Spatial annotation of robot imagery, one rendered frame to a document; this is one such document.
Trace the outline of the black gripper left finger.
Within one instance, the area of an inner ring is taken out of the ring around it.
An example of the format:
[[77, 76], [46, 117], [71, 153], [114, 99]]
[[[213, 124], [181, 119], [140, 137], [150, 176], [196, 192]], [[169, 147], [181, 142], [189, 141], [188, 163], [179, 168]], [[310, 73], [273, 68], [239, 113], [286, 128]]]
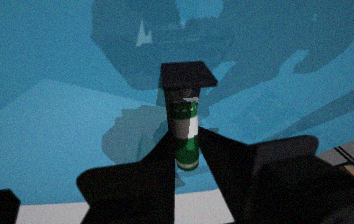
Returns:
[[152, 194], [162, 224], [174, 224], [175, 143], [172, 130], [140, 161], [93, 167], [76, 178], [90, 207], [95, 201]]

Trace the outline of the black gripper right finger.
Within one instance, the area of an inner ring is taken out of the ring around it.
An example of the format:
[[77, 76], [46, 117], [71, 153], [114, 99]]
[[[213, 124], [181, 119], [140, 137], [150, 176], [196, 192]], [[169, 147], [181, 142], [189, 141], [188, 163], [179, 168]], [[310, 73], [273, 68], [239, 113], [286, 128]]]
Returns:
[[267, 161], [315, 155], [319, 139], [300, 135], [241, 143], [198, 126], [199, 148], [235, 221], [251, 218], [262, 165]]

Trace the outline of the green and white battery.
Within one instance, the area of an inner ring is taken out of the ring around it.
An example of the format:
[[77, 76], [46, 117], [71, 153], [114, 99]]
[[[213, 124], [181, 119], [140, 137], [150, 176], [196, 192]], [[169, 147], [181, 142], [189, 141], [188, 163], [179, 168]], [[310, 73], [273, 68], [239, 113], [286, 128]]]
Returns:
[[173, 103], [169, 100], [177, 167], [192, 171], [199, 165], [198, 112], [196, 100]]

